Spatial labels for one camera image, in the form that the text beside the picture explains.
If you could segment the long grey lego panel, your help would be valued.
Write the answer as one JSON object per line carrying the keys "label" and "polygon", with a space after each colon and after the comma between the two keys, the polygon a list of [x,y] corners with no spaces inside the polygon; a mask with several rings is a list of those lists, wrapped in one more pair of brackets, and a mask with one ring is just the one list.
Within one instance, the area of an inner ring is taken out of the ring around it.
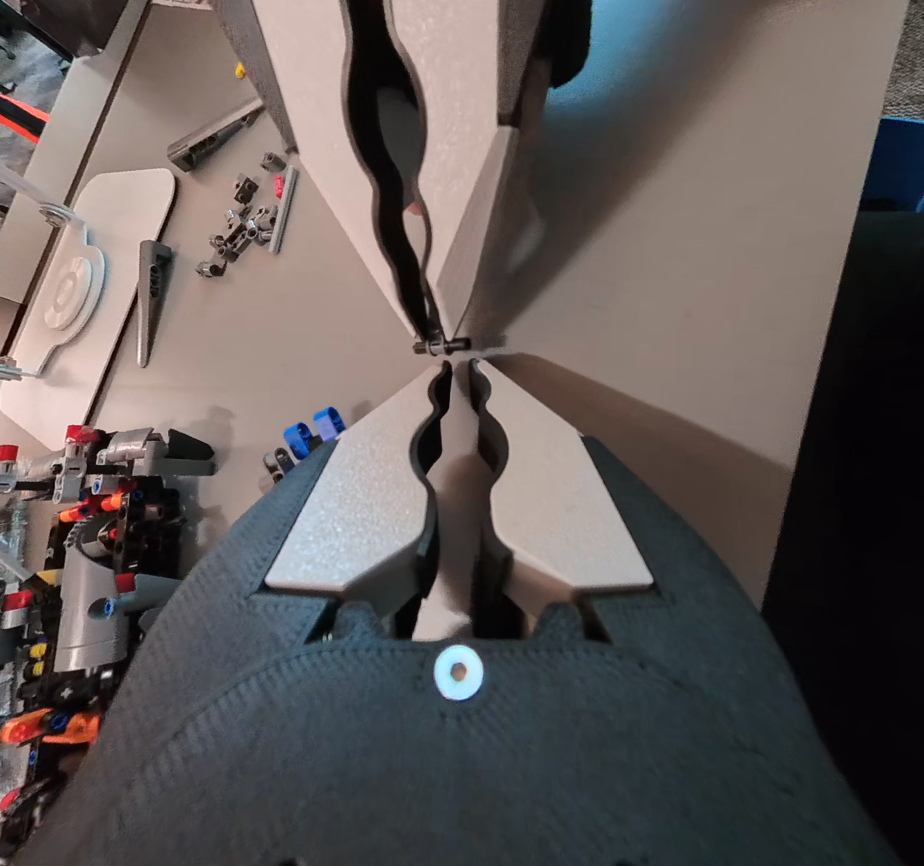
{"label": "long grey lego panel", "polygon": [[206,123],[168,145],[168,162],[183,173],[199,169],[238,132],[251,127],[263,110],[256,98]]}

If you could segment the partly built lego model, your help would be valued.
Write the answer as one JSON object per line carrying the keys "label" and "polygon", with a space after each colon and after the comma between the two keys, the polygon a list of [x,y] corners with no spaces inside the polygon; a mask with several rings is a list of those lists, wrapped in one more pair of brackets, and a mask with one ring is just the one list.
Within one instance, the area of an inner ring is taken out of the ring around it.
{"label": "partly built lego model", "polygon": [[57,507],[40,570],[2,568],[2,864],[97,741],[128,665],[179,585],[186,515],[170,479],[208,477],[214,448],[171,429],[65,430],[27,462],[2,445],[2,494]]}

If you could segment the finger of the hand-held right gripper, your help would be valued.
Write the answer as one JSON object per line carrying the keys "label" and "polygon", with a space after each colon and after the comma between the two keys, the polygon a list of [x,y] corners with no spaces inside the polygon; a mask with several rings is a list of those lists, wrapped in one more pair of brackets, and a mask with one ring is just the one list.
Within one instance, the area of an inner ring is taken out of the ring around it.
{"label": "finger of the hand-held right gripper", "polygon": [[422,99],[424,284],[441,345],[469,345],[462,328],[518,143],[499,121],[500,0],[386,0],[386,12]]}
{"label": "finger of the hand-held right gripper", "polygon": [[405,181],[386,145],[379,92],[416,99],[384,0],[251,0],[305,171],[416,340],[430,319],[403,221]]}

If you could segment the person's dark clothing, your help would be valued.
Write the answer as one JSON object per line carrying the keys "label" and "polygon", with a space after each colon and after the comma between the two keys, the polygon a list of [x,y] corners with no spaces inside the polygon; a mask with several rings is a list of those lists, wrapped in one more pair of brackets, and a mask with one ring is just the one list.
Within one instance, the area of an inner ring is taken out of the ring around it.
{"label": "person's dark clothing", "polygon": [[860,212],[761,614],[835,763],[923,862],[923,217]]}

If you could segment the thin grey lego beam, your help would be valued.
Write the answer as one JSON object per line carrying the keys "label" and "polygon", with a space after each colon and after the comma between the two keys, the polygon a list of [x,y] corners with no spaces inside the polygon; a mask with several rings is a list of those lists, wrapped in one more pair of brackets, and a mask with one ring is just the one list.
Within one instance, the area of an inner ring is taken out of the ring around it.
{"label": "thin grey lego beam", "polygon": [[274,256],[278,255],[283,247],[283,240],[298,180],[298,169],[293,165],[287,165],[280,174],[284,174],[285,176],[283,197],[282,200],[278,200],[277,202],[275,223],[268,244],[268,251]]}

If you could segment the cluster of small dark lego pieces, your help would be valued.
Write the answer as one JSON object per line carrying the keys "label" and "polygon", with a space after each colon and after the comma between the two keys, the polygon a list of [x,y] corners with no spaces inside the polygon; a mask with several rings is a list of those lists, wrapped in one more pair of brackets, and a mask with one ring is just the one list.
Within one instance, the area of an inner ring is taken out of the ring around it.
{"label": "cluster of small dark lego pieces", "polygon": [[209,237],[212,253],[196,265],[195,273],[200,278],[223,277],[227,268],[251,246],[268,251],[278,202],[273,192],[273,176],[281,173],[284,167],[286,163],[280,156],[269,153],[263,156],[260,165],[266,177],[261,180],[247,174],[236,177],[224,228]]}

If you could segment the white flat board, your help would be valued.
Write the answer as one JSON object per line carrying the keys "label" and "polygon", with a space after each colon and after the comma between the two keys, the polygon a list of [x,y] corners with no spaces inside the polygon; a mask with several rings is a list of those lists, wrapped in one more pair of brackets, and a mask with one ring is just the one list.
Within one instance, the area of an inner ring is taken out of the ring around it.
{"label": "white flat board", "polygon": [[71,205],[2,380],[2,413],[47,448],[85,420],[136,299],[141,244],[156,241],[177,194],[167,168],[98,174]]}

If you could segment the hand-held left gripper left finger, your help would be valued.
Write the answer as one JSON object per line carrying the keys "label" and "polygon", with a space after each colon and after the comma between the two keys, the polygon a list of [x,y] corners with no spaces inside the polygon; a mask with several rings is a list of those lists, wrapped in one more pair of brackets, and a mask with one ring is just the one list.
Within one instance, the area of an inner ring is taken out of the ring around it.
{"label": "hand-held left gripper left finger", "polygon": [[411,616],[439,565],[436,493],[453,369],[441,361],[334,442],[264,579],[271,591]]}

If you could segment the grey wedge lego panel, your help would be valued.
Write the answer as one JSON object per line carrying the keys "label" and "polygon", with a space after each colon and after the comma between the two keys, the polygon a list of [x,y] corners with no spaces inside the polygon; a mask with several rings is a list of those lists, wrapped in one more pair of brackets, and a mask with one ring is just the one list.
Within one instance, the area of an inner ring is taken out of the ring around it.
{"label": "grey wedge lego panel", "polygon": [[151,359],[174,259],[174,251],[166,244],[151,239],[141,242],[137,285],[138,333],[136,356],[137,363],[141,368],[146,368]]}

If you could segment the white round stand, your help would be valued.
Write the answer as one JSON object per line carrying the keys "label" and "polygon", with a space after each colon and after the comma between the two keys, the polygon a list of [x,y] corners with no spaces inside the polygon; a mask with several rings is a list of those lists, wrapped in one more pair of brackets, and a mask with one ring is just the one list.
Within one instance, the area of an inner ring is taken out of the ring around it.
{"label": "white round stand", "polygon": [[106,259],[89,244],[61,244],[37,300],[39,338],[46,355],[70,342],[92,317],[106,275]]}

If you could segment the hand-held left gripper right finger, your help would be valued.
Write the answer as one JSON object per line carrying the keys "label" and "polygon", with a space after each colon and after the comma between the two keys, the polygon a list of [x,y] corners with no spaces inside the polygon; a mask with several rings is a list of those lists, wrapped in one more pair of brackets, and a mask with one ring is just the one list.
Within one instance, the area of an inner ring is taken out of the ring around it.
{"label": "hand-held left gripper right finger", "polygon": [[486,360],[468,364],[478,452],[491,470],[472,579],[475,625],[654,586],[584,436]]}

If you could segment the blue plastic object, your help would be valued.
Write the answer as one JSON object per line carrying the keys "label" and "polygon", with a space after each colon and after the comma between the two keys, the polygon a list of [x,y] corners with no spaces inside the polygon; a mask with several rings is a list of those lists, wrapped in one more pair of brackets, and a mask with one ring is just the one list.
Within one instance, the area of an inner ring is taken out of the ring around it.
{"label": "blue plastic object", "polygon": [[923,121],[881,119],[860,197],[861,212],[923,213]]}

